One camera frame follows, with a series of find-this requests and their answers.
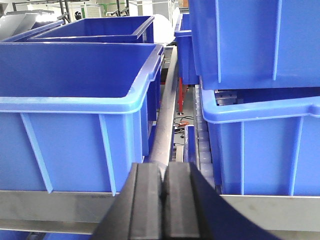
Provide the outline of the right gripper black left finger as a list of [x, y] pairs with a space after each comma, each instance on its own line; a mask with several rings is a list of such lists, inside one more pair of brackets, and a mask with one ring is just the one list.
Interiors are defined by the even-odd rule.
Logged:
[[154, 163], [134, 163], [92, 240], [160, 240], [162, 178]]

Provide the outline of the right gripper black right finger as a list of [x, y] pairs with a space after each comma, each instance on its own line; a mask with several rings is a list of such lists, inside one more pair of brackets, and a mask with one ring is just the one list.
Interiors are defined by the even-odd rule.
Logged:
[[225, 201], [191, 163], [169, 163], [163, 182], [165, 240], [276, 240]]

